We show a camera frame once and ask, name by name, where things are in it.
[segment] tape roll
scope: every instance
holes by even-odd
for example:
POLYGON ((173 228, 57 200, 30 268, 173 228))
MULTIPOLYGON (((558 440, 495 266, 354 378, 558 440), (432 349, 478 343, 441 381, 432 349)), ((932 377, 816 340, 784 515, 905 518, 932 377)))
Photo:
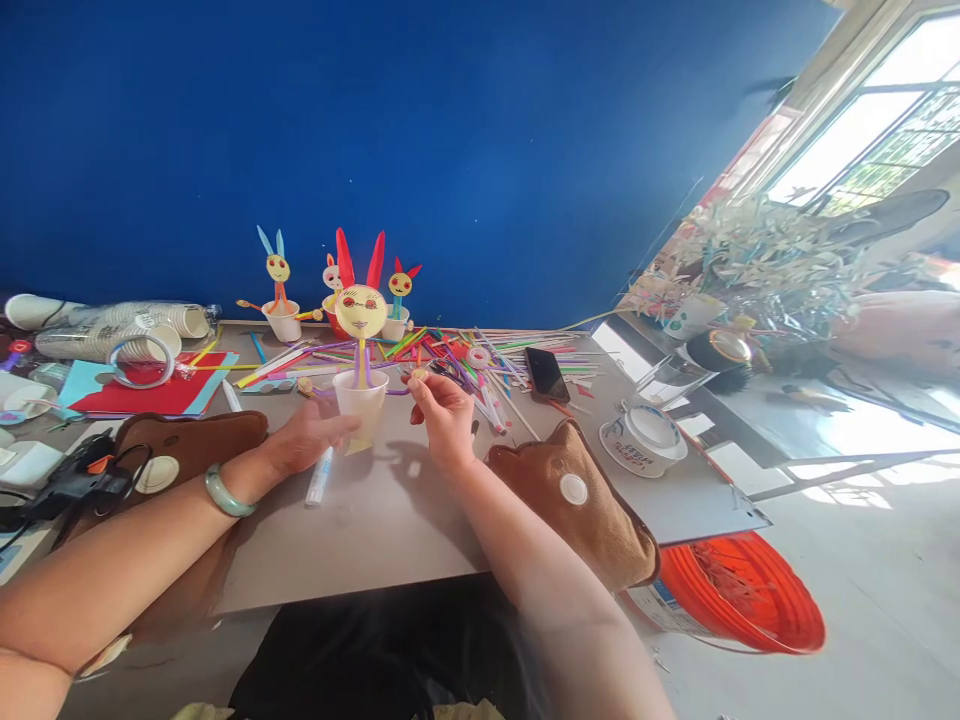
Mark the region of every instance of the tape roll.
POLYGON ((474 370, 485 368, 490 363, 490 353, 484 348, 470 348, 467 351, 467 365, 474 370))

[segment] container lid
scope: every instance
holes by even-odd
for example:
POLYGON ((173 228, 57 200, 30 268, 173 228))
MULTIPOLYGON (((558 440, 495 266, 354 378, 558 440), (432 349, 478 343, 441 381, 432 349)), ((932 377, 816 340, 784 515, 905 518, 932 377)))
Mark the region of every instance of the container lid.
POLYGON ((704 370, 723 372, 750 360, 750 346, 737 333, 708 330, 686 344, 690 359, 704 370))
POLYGON ((632 408, 626 415, 626 425, 644 447, 661 457, 676 460, 687 454, 680 430, 657 408, 646 405, 632 408))

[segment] wrist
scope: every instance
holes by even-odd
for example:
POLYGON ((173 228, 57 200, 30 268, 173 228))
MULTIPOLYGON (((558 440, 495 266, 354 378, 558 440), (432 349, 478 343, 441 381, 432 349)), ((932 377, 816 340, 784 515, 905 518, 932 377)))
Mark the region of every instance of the wrist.
POLYGON ((253 505, 280 484, 287 473, 261 445, 224 463, 220 476, 231 495, 242 503, 253 505))

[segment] person's lap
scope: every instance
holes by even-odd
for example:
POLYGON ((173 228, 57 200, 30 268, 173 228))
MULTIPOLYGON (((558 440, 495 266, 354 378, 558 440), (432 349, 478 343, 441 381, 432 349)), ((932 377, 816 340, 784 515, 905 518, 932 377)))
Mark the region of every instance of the person's lap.
POLYGON ((546 716, 541 672, 491 575, 284 606, 234 690, 238 717, 429 717, 492 702, 546 716))

